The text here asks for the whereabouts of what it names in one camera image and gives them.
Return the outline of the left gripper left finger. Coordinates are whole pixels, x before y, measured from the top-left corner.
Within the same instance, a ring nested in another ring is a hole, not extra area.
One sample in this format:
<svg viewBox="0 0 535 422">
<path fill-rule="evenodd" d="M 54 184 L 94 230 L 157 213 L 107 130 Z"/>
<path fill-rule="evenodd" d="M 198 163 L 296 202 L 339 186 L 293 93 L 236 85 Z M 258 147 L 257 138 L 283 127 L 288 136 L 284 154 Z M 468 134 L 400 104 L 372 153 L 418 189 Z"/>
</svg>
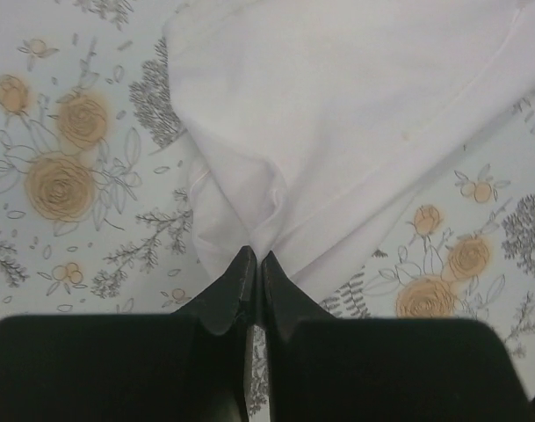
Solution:
<svg viewBox="0 0 535 422">
<path fill-rule="evenodd" d="M 0 321 L 0 421 L 245 421 L 255 255 L 171 314 Z"/>
</svg>

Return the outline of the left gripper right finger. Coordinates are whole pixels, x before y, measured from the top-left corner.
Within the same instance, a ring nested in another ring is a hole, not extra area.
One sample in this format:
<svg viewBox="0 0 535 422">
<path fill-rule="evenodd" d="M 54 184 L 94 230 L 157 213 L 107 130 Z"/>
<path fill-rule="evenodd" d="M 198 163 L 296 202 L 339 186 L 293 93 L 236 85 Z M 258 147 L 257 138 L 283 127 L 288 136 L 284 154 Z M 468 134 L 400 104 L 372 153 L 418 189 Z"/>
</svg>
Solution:
<svg viewBox="0 0 535 422">
<path fill-rule="evenodd" d="M 530 421 L 502 341 L 469 319 L 342 319 L 261 265 L 274 421 Z"/>
</svg>

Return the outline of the white t shirt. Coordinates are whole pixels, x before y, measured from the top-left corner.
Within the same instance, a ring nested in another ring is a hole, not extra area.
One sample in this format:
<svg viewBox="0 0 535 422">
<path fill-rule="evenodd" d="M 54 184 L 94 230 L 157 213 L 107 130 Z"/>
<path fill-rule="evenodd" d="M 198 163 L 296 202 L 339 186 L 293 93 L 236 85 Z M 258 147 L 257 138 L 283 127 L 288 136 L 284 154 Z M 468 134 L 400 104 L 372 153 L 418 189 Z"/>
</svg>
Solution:
<svg viewBox="0 0 535 422">
<path fill-rule="evenodd" d="M 315 296 L 535 85 L 535 1 L 183 1 L 163 32 L 201 264 L 273 252 Z"/>
</svg>

